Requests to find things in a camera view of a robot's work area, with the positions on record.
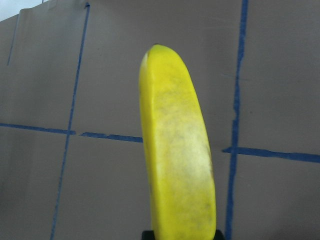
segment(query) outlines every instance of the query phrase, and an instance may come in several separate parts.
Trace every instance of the grid line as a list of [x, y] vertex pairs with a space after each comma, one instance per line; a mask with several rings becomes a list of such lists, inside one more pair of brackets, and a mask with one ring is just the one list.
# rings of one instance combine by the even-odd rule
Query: grid line
[[73, 120], [74, 110], [75, 110], [75, 103], [76, 103], [82, 54], [84, 51], [86, 32], [87, 32], [87, 26], [88, 26], [88, 19], [89, 19], [89, 13], [90, 13], [90, 4], [88, 2], [85, 4], [85, 8], [86, 8], [86, 15], [85, 15], [85, 21], [84, 21], [84, 26], [83, 26], [82, 38], [81, 38], [81, 46], [80, 46], [80, 53], [79, 53], [79, 58], [78, 58], [78, 65], [77, 65], [76, 76], [75, 76], [75, 81], [74, 81], [72, 104], [71, 104], [71, 109], [70, 109], [68, 129], [66, 132], [65, 147], [64, 147], [63, 160], [62, 160], [57, 196], [56, 196], [55, 207], [54, 207], [50, 240], [54, 240], [55, 232], [56, 232], [56, 225], [57, 225], [57, 217], [58, 217], [60, 196], [61, 196], [62, 183], [63, 183], [63, 176], [64, 176], [65, 166], [66, 166], [66, 161], [67, 161], [67, 153], [68, 153], [68, 148], [69, 148], [69, 139], [70, 139], [70, 135], [71, 135], [70, 133], [71, 133], [71, 127], [72, 127], [72, 120]]
[[[22, 130], [29, 130], [29, 131], [36, 131], [36, 132], [47, 132], [52, 134], [67, 134], [68, 132], [68, 130], [65, 130], [65, 129], [44, 128], [44, 127], [38, 127], [38, 126], [26, 126], [26, 125], [7, 124], [7, 123], [0, 123], [0, 127], [15, 128], [15, 129], [22, 129]], [[86, 137], [86, 138], [109, 139], [109, 140], [135, 142], [135, 143], [143, 142], [143, 138], [140, 136], [105, 134], [105, 133], [87, 132], [87, 131], [78, 133], [74, 130], [70, 130], [69, 134], [71, 136], [80, 136], [80, 137]], [[223, 153], [230, 154], [231, 150], [232, 150], [232, 147], [228, 147], [221, 151]], [[236, 151], [237, 151], [237, 154], [240, 154], [240, 155], [257, 156], [257, 157], [264, 157], [264, 158], [280, 158], [280, 159], [309, 162], [309, 163], [320, 163], [320, 155], [317, 155], [317, 154], [301, 153], [301, 152], [278, 152], [278, 151], [270, 151], [267, 149], [250, 148], [250, 147], [237, 147]]]
[[235, 89], [233, 110], [235, 112], [235, 119], [232, 121], [232, 144], [231, 144], [231, 159], [229, 168], [228, 192], [227, 192], [227, 205], [226, 205], [226, 218], [225, 218], [225, 239], [232, 239], [232, 222], [234, 212], [234, 183], [237, 172], [237, 156], [238, 156], [238, 140], [239, 140], [239, 121], [240, 121], [240, 70], [242, 60], [245, 55], [245, 38], [247, 28], [247, 15], [248, 15], [248, 0], [242, 0], [240, 29], [239, 29], [239, 42], [238, 53], [236, 62], [235, 74]]
[[8, 62], [6, 63], [7, 66], [9, 66], [9, 64], [10, 64], [12, 50], [14, 48], [14, 44], [15, 44], [15, 41], [16, 41], [16, 35], [17, 35], [19, 19], [20, 19], [20, 14], [18, 14], [17, 17], [16, 17], [15, 27], [14, 27], [13, 37], [12, 37], [12, 42], [11, 42], [11, 47], [10, 47], [10, 52], [9, 52], [9, 56], [8, 56]]

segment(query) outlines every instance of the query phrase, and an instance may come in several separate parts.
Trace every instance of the yellow banana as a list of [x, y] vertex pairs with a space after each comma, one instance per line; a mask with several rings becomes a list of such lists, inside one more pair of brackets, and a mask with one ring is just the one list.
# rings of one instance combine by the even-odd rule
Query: yellow banana
[[211, 152], [186, 65], [156, 44], [139, 73], [140, 114], [156, 240], [212, 240], [216, 198]]

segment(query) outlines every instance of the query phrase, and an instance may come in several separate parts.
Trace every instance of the banana peel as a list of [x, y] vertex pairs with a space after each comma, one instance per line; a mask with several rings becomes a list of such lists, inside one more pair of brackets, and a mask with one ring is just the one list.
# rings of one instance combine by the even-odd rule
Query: banana peel
[[139, 72], [140, 115], [156, 240], [212, 240], [216, 197], [207, 130], [190, 74], [155, 44]]

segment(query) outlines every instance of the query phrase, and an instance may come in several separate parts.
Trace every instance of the black base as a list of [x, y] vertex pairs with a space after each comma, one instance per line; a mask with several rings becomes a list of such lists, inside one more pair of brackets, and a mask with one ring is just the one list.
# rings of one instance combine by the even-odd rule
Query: black base
[[[141, 240], [156, 240], [154, 231], [143, 231]], [[216, 230], [213, 240], [225, 240], [225, 237], [220, 230]]]

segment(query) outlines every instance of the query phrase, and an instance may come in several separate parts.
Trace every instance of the blue tape line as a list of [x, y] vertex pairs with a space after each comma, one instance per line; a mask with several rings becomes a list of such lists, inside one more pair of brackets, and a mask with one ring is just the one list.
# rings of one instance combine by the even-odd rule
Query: blue tape line
[[111, 139], [111, 140], [119, 140], [119, 141], [128, 141], [128, 142], [136, 142], [142, 143], [142, 137], [138, 136], [123, 136], [123, 135], [106, 135], [104, 133], [95, 133], [95, 132], [84, 132], [79, 136], [82, 137], [89, 137], [89, 138], [98, 138], [98, 139]]
[[[223, 153], [231, 153], [231, 147], [228, 147], [222, 150]], [[238, 147], [238, 154], [241, 155], [250, 155], [266, 158], [281, 158], [289, 159], [294, 161], [309, 162], [309, 163], [318, 163], [320, 164], [320, 155], [308, 154], [308, 153], [298, 153], [298, 152], [277, 152], [269, 151], [265, 149], [257, 148], [248, 148], [248, 147]]]
[[238, 53], [237, 53], [236, 74], [235, 74], [234, 102], [233, 102], [235, 119], [232, 122], [231, 159], [230, 159], [226, 219], [225, 219], [225, 239], [226, 240], [231, 240], [232, 238], [232, 222], [233, 222], [233, 212], [234, 212], [234, 194], [233, 193], [234, 193], [235, 177], [237, 172], [237, 154], [238, 154], [239, 120], [240, 120], [239, 78], [240, 78], [242, 60], [245, 55], [247, 15], [248, 15], [248, 0], [242, 0]]
[[62, 182], [63, 182], [63, 176], [64, 176], [64, 172], [65, 172], [67, 153], [68, 153], [68, 147], [69, 147], [70, 132], [71, 132], [72, 120], [73, 120], [74, 110], [75, 110], [76, 95], [77, 95], [77, 88], [78, 88], [78, 81], [79, 81], [79, 73], [80, 73], [82, 54], [83, 54], [84, 44], [85, 44], [85, 39], [86, 39], [88, 18], [89, 18], [89, 12], [90, 12], [90, 4], [87, 2], [85, 4], [85, 7], [86, 7], [86, 16], [85, 16], [84, 27], [83, 27], [82, 38], [81, 38], [81, 47], [80, 47], [80, 53], [79, 53], [79, 59], [78, 59], [78, 66], [77, 66], [77, 70], [76, 70], [75, 83], [74, 83], [74, 88], [73, 88], [72, 104], [71, 104], [71, 110], [70, 110], [68, 130], [67, 130], [66, 139], [65, 139], [65, 147], [64, 147], [63, 160], [62, 160], [61, 172], [60, 172], [60, 177], [59, 177], [57, 197], [56, 197], [55, 207], [54, 207], [50, 240], [54, 240], [54, 238], [55, 238], [60, 196], [61, 196], [61, 189], [62, 189]]
[[18, 14], [16, 17], [15, 27], [14, 27], [13, 37], [12, 37], [12, 42], [11, 42], [11, 47], [10, 47], [10, 53], [9, 53], [9, 57], [8, 57], [8, 62], [6, 63], [7, 66], [9, 66], [9, 64], [10, 64], [12, 49], [14, 48], [14, 44], [15, 44], [15, 40], [16, 40], [16, 33], [17, 33], [17, 29], [18, 29], [19, 19], [20, 19], [20, 14]]
[[[25, 125], [17, 125], [17, 124], [7, 124], [7, 123], [0, 123], [0, 127], [7, 127], [7, 128], [14, 128], [14, 129], [26, 129], [32, 131], [40, 131], [40, 132], [47, 132], [47, 133], [54, 133], [54, 134], [67, 134], [68, 130], [63, 129], [56, 129], [56, 128], [44, 128], [38, 126], [25, 126]], [[70, 135], [75, 135], [75, 131], [69, 131]]]

